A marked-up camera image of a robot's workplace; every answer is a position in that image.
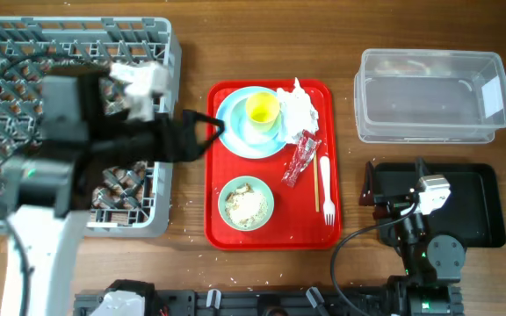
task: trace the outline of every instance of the red wrapper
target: red wrapper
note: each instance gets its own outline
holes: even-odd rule
[[[302,137],[298,142],[292,161],[288,164],[288,169],[282,177],[282,182],[286,183],[289,187],[293,188],[298,180],[300,172],[314,159],[314,154],[317,148],[322,143],[321,140],[316,140],[315,136],[307,131],[302,133]]]

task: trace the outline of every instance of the gray dish rack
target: gray dish rack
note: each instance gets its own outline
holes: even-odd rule
[[[181,46],[165,18],[0,17],[0,69],[28,54],[67,54],[85,61],[138,64],[159,61],[172,76],[170,93],[154,100],[155,111],[172,115],[178,100]],[[44,111],[40,79],[61,59],[23,61],[0,77],[0,167],[13,149],[40,141],[36,122]],[[104,84],[107,112],[122,107],[121,89]],[[155,237],[169,224],[173,168],[140,162],[131,170],[109,169],[93,193],[87,236]],[[0,195],[4,179],[0,175]],[[5,228],[0,220],[0,234]]]

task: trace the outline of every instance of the black tray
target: black tray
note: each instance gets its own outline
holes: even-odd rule
[[[442,174],[451,185],[446,204],[429,216],[432,233],[450,233],[465,247],[499,248],[506,242],[497,178],[491,166],[482,163],[427,163],[429,171]],[[381,163],[376,177],[385,194],[408,192],[415,187],[414,163]],[[379,230],[388,246],[396,243],[394,228]]]

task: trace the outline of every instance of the white cloth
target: white cloth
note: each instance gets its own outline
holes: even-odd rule
[[[280,140],[289,144],[298,144],[303,130],[312,134],[319,130],[317,125],[319,114],[312,105],[309,95],[300,87],[298,78],[294,82],[292,92],[278,88],[277,98],[282,116],[282,126],[277,136]]]

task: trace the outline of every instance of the fork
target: fork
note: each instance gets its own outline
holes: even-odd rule
[[[323,156],[320,159],[320,169],[322,171],[323,193],[325,195],[325,201],[323,202],[325,225],[333,226],[335,224],[335,205],[331,201],[331,167],[328,156]]]

